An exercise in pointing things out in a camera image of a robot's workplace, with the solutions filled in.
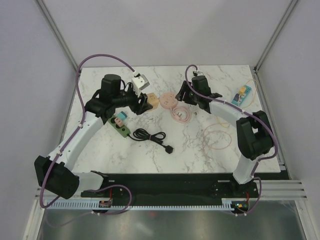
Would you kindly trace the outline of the beige cube plug adapter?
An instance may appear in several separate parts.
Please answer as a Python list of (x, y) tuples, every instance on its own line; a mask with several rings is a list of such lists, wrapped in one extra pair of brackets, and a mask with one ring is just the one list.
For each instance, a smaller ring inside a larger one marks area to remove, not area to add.
[(154, 92), (148, 93), (147, 94), (147, 102), (152, 105), (152, 108), (149, 109), (149, 111), (155, 110), (159, 106), (159, 98)]

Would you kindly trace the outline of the pink round power strip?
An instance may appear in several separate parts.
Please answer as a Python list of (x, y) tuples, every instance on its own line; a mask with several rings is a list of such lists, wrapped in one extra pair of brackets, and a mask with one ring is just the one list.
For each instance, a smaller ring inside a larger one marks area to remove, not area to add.
[(174, 92), (165, 92), (159, 97), (159, 103), (164, 109), (170, 110), (178, 105), (178, 100)]

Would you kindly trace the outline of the pink small plug adapter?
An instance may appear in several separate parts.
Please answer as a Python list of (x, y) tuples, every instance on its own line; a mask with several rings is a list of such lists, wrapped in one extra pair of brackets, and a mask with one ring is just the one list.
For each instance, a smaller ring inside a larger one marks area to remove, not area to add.
[(121, 128), (124, 125), (124, 122), (118, 117), (114, 119), (114, 122), (119, 128)]

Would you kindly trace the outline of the green power strip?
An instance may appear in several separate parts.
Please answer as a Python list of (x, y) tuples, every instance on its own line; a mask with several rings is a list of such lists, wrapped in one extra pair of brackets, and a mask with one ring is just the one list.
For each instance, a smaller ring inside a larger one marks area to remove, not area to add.
[(127, 138), (130, 134), (131, 134), (131, 131), (130, 129), (125, 125), (122, 126), (122, 127), (118, 127), (116, 124), (115, 124), (115, 118), (117, 118), (117, 116), (113, 115), (109, 120), (108, 120), (108, 123), (123, 137), (123, 138)]

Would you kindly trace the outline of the teal plug adapter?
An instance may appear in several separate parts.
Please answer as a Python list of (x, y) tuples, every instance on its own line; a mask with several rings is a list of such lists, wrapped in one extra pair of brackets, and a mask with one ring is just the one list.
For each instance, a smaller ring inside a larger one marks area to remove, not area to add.
[(120, 120), (125, 121), (128, 118), (128, 115), (124, 111), (121, 111), (117, 114), (117, 117)]

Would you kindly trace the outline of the grey small cube adapter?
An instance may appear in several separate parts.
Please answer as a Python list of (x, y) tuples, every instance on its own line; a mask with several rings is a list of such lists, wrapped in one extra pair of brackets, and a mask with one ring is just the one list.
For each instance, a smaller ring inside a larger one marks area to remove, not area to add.
[(234, 98), (233, 98), (233, 100), (232, 100), (232, 103), (233, 103), (234, 105), (236, 105), (236, 106), (239, 106), (240, 101), (241, 101), (241, 95), (240, 95), (239, 93), (237, 93), (237, 94), (234, 96)]

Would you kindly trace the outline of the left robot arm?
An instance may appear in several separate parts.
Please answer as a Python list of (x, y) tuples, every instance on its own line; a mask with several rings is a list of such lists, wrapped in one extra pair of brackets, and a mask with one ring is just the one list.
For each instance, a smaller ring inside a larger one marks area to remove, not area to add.
[(148, 96), (142, 92), (150, 85), (144, 75), (134, 76), (127, 89), (121, 89), (121, 83), (119, 75), (106, 74), (100, 89), (83, 107), (83, 116), (73, 132), (47, 157), (36, 158), (34, 167), (42, 194), (48, 190), (69, 199), (77, 191), (92, 190), (99, 197), (109, 193), (110, 185), (102, 174), (94, 171), (74, 173), (73, 168), (91, 138), (113, 117), (117, 108), (129, 107), (136, 115), (152, 109)]

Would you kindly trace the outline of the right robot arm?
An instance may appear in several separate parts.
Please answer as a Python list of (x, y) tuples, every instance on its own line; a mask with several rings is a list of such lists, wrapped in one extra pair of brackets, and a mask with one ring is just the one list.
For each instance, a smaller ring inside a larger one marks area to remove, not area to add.
[(198, 75), (185, 80), (175, 97), (178, 101), (198, 106), (209, 114), (214, 114), (231, 124), (236, 129), (237, 146), (240, 158), (229, 184), (229, 191), (235, 197), (247, 191), (246, 183), (250, 182), (264, 155), (275, 146), (276, 140), (264, 111), (248, 113), (238, 106), (227, 102), (219, 93), (212, 93), (208, 80)]

